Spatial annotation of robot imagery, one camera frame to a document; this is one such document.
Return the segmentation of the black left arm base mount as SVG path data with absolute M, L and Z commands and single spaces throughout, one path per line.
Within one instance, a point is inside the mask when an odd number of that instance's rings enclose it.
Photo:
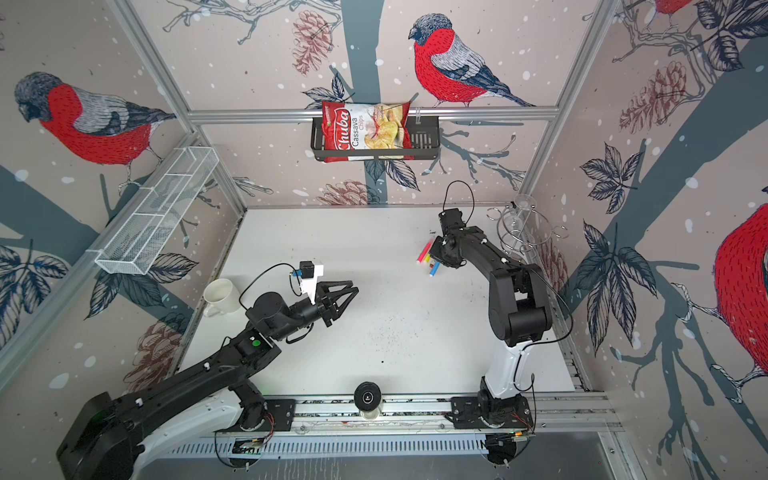
M 257 406 L 245 407 L 236 422 L 224 432 L 288 432 L 292 428 L 296 404 L 295 399 L 267 398 Z

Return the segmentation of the pink highlighter pen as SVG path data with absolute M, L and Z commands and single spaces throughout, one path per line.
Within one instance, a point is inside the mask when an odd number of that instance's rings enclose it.
M 424 262 L 425 258 L 427 257 L 427 255 L 428 255 L 428 253 L 430 251 L 432 243 L 433 243 L 432 240 L 427 241 L 427 243 L 425 244 L 424 248 L 422 249 L 422 251 L 421 251 L 421 253 L 420 253 L 420 255 L 419 255 L 418 259 L 417 259 L 417 263 L 423 263 Z

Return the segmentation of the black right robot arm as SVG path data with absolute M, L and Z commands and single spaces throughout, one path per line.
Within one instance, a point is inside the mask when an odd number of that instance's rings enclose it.
M 551 329 L 553 314 L 542 270 L 496 247 L 476 226 L 467 225 L 457 208 L 439 213 L 442 234 L 430 247 L 434 260 L 448 268 L 470 264 L 488 281 L 488 320 L 498 340 L 491 365 L 481 378 L 476 417 L 490 428 L 531 432 L 534 419 L 516 384 L 533 346 Z

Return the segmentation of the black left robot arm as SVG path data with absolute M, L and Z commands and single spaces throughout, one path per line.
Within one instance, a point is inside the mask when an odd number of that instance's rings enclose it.
M 246 327 L 193 366 L 146 389 L 89 399 L 56 451 L 67 479 L 128 479 L 145 452 L 144 440 L 204 398 L 227 389 L 251 414 L 263 397 L 251 377 L 281 352 L 277 343 L 317 320 L 332 325 L 359 290 L 352 281 L 321 281 L 314 298 L 287 305 L 277 292 L 260 295 L 246 310 Z

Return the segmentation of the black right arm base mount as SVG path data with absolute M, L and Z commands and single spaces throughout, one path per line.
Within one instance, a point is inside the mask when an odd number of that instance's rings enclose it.
M 506 399 L 459 396 L 450 399 L 445 418 L 456 429 L 522 429 L 533 428 L 534 420 L 528 399 L 521 394 Z

